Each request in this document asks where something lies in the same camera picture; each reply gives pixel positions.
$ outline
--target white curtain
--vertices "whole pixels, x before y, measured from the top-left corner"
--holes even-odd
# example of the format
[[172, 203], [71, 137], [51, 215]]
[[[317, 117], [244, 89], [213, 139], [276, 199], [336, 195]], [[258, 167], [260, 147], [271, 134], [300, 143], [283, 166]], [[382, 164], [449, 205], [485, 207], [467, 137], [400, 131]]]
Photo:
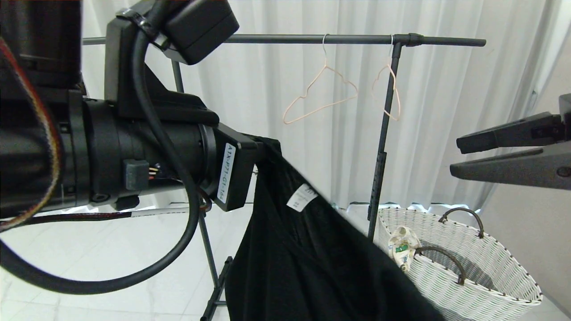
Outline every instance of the white curtain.
[[[386, 145], [382, 202], [428, 206], [431, 202], [479, 207], [490, 184], [452, 177], [451, 163], [480, 158], [461, 155], [456, 138], [525, 115], [530, 84], [542, 65], [538, 55], [545, 25], [559, 2], [470, 1], [267, 1], [231, 0], [238, 33], [398, 34], [484, 38], [485, 47], [405, 47], [397, 85], [402, 102]], [[84, 37], [104, 36], [107, 21], [134, 1], [84, 3]], [[285, 157], [325, 196], [341, 206], [368, 202], [379, 144], [388, 73], [371, 86], [387, 62], [387, 45], [326, 45], [329, 65], [359, 88], [359, 96], [291, 125], [282, 114], [323, 66], [320, 45], [223, 44], [195, 66], [182, 66], [184, 89], [200, 96], [225, 124], [279, 139]], [[146, 61], [175, 90], [171, 64], [159, 51]], [[83, 49], [83, 72], [92, 98], [103, 97], [103, 46]], [[326, 72], [297, 117], [353, 94]], [[397, 110], [396, 99], [393, 112]]]

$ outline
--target basket handle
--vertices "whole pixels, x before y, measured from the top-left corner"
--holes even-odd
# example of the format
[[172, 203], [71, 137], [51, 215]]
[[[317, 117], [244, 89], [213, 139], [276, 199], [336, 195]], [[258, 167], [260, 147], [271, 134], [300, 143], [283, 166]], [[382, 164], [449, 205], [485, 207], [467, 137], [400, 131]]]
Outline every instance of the basket handle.
[[422, 254], [422, 251], [437, 251], [446, 255], [460, 269], [460, 275], [458, 276], [458, 284], [461, 286], [464, 285], [464, 280], [466, 280], [466, 272], [464, 271], [464, 267], [462, 266], [462, 264], [460, 264], [460, 261], [458, 261], [452, 254], [450, 254], [450, 252], [436, 246], [422, 246], [416, 249], [415, 255], [417, 253]]
[[448, 214], [450, 214], [454, 211], [465, 211], [465, 212], [468, 212], [468, 213], [474, 215], [474, 217], [476, 218], [476, 221], [478, 221], [478, 226], [480, 227], [480, 232], [478, 233], [478, 237], [481, 239], [484, 238], [484, 225], [482, 224], [482, 220], [480, 219], [478, 214], [476, 214], [476, 212], [470, 210], [469, 208], [463, 208], [463, 207], [452, 208], [452, 209], [446, 211], [446, 213], [444, 213], [444, 215], [442, 215], [442, 217], [438, 221], [440, 223], [444, 223], [444, 222], [448, 221]]

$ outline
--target white tile floor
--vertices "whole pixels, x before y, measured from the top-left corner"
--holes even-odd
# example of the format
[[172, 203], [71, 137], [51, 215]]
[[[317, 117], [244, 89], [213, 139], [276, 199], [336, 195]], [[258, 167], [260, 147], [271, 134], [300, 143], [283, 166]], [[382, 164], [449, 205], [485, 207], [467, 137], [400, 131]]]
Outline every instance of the white tile floor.
[[[367, 229], [366, 206], [353, 206], [348, 219]], [[238, 249], [251, 205], [233, 212], [212, 210], [206, 217], [217, 267]], [[178, 240], [184, 215], [106, 222], [43, 224], [2, 235], [32, 264], [81, 280], [116, 278], [160, 258]], [[199, 231], [186, 251], [157, 276], [125, 290], [94, 296], [44, 291], [0, 270], [1, 321], [198, 321], [212, 291]], [[214, 321], [229, 320], [221, 307]], [[569, 321], [546, 300], [521, 320]]]

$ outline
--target pink hanger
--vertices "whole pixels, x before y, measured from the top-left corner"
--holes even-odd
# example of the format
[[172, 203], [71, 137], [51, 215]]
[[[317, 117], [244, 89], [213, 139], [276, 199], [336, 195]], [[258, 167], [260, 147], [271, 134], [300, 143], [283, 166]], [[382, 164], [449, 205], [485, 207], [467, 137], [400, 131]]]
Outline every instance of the pink hanger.
[[[335, 70], [335, 69], [333, 69], [333, 68], [331, 68], [331, 67], [329, 67], [329, 66], [327, 65], [327, 51], [325, 50], [325, 37], [326, 37], [327, 35], [328, 35], [328, 34], [325, 34], [325, 35], [323, 36], [323, 41], [322, 41], [322, 44], [321, 44], [321, 45], [323, 46], [323, 53], [325, 54], [325, 65], [324, 65], [323, 68], [321, 68], [321, 70], [317, 73], [317, 76], [315, 76], [315, 79], [313, 79], [313, 81], [312, 81], [311, 83], [309, 83], [309, 86], [307, 86], [307, 88], [305, 89], [305, 94], [304, 94], [303, 96], [299, 96], [299, 97], [297, 97], [296, 99], [294, 99], [293, 102], [292, 102], [291, 104], [289, 104], [289, 106], [287, 106], [287, 108], [285, 109], [285, 112], [284, 112], [284, 115], [283, 115], [283, 117], [282, 117], [282, 120], [283, 120], [284, 124], [286, 124], [286, 125], [289, 125], [289, 124], [291, 124], [291, 123], [297, 122], [297, 121], [299, 121], [300, 119], [303, 119], [303, 118], [305, 118], [305, 117], [307, 117], [307, 116], [309, 116], [309, 115], [311, 115], [311, 114], [313, 114], [313, 113], [316, 113], [316, 112], [318, 112], [318, 111], [320, 111], [320, 110], [322, 110], [322, 109], [324, 109], [324, 108], [327, 108], [327, 107], [330, 107], [330, 106], [333, 106], [333, 105], [336, 105], [336, 104], [339, 104], [339, 103], [348, 101], [348, 100], [350, 100], [350, 99], [356, 98], [356, 97], [358, 96], [358, 94], [359, 94], [359, 90], [357, 89], [357, 86], [355, 86], [354, 83], [352, 83], [352, 82], [346, 80], [345, 77], [344, 77], [340, 72], [338, 72], [337, 70]], [[352, 96], [352, 97], [343, 99], [342, 101], [330, 103], [330, 104], [328, 104], [328, 105], [319, 107], [319, 108], [317, 108], [316, 110], [311, 111], [311, 112], [309, 112], [309, 113], [307, 113], [307, 114], [305, 114], [305, 115], [303, 115], [303, 116], [301, 116], [301, 117], [298, 117], [298, 118], [296, 118], [296, 119], [294, 119], [294, 120], [292, 120], [292, 121], [286, 121], [286, 115], [287, 115], [287, 113], [289, 112], [290, 108], [291, 108], [298, 100], [300, 100], [300, 99], [305, 99], [305, 98], [307, 97], [307, 94], [308, 94], [308, 92], [309, 92], [309, 88], [311, 88], [311, 86], [313, 86], [313, 84], [317, 81], [317, 79], [322, 75], [322, 73], [323, 73], [326, 69], [329, 69], [329, 70], [333, 71], [336, 75], [341, 76], [341, 79], [343, 80], [343, 83], [347, 83], [347, 84], [353, 86], [353, 88], [355, 89], [355, 95]]]
[[399, 96], [399, 90], [396, 88], [396, 75], [395, 75], [395, 72], [392, 70], [392, 67], [391, 67], [391, 53], [392, 53], [392, 49], [393, 49], [392, 45], [393, 45], [393, 35], [391, 35], [391, 49], [389, 51], [388, 62], [381, 70], [379, 70], [379, 73], [377, 74], [377, 78], [375, 78], [375, 81], [373, 81], [373, 86], [371, 87], [371, 96], [373, 96], [373, 99], [375, 101], [379, 100], [375, 96], [375, 84], [377, 84], [377, 81], [379, 81], [379, 77], [381, 77], [381, 73], [383, 72], [383, 70], [389, 68], [389, 72], [391, 73], [391, 76], [393, 76], [393, 90], [395, 91], [395, 94], [396, 94], [396, 101], [399, 104], [399, 115], [397, 117], [393, 117], [393, 115], [388, 113], [386, 110], [383, 109], [383, 111], [385, 112], [385, 114], [387, 116], [391, 117], [392, 119], [394, 119], [398, 122], [400, 119], [400, 96]]

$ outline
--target black cloth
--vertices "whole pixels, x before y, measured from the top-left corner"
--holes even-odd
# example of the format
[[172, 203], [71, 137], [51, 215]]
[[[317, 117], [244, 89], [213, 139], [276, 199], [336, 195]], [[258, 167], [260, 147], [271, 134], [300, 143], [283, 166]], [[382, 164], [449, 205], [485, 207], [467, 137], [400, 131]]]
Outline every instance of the black cloth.
[[311, 186], [261, 139], [252, 218], [226, 279], [232, 321], [444, 320], [396, 264], [321, 196], [302, 212], [286, 203]]

